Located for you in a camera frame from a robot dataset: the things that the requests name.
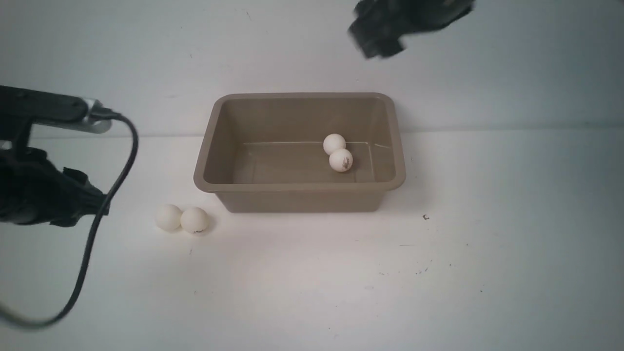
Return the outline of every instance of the stained ping pong ball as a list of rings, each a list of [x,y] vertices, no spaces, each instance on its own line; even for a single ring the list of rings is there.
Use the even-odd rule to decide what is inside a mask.
[[[331,155],[334,151],[347,147],[346,141],[340,134],[330,134],[323,141],[323,150],[327,155]]]
[[[208,224],[210,224],[210,218],[204,210],[198,207],[191,207],[184,211],[182,218],[180,218],[180,223],[185,231],[197,234],[206,230]]]
[[[336,172],[346,172],[353,166],[353,155],[347,149],[336,150],[329,155],[329,165]]]
[[[180,227],[182,211],[176,205],[163,205],[156,211],[156,226],[167,232],[173,232]]]

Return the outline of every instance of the black wire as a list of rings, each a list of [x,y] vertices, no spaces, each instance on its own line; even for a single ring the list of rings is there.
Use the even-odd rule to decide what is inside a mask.
[[[74,291],[72,295],[69,297],[69,300],[65,304],[65,307],[54,317],[46,319],[46,320],[31,320],[24,317],[21,317],[14,312],[11,312],[8,308],[0,304],[0,319],[4,319],[9,324],[15,325],[24,329],[43,329],[46,327],[50,327],[61,321],[67,314],[74,308],[76,301],[78,301],[78,296],[80,296],[80,291],[82,290],[82,284],[84,284],[84,279],[87,277],[87,268],[89,267],[89,260],[91,258],[91,251],[93,249],[93,243],[95,242],[95,234],[97,233],[97,228],[100,226],[100,222],[102,221],[102,217],[104,216],[104,212],[106,208],[108,208],[110,201],[113,199],[119,187],[124,183],[125,178],[128,176],[132,165],[134,164],[134,160],[137,158],[137,152],[139,151],[139,134],[137,133],[137,129],[134,127],[134,124],[127,119],[126,117],[120,114],[107,114],[104,116],[99,116],[99,119],[105,120],[115,120],[125,123],[128,128],[130,128],[130,132],[132,133],[132,150],[130,151],[130,156],[128,157],[128,161],[125,163],[124,169],[119,174],[119,177],[110,188],[109,193],[104,198],[104,202],[100,206],[100,209],[95,214],[93,218],[93,223],[91,223],[91,229],[89,230],[89,235],[87,236],[87,243],[84,248],[84,254],[82,255],[82,264],[80,265],[80,271],[78,272],[78,278],[76,279],[76,284],[74,286]]]

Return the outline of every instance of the white wall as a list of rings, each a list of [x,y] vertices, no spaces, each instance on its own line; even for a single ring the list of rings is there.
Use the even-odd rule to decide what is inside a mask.
[[[387,61],[351,43],[355,4],[0,0],[0,84],[96,97],[143,135],[201,134],[220,96],[278,91],[383,92],[403,131],[624,125],[617,0],[478,0]]]

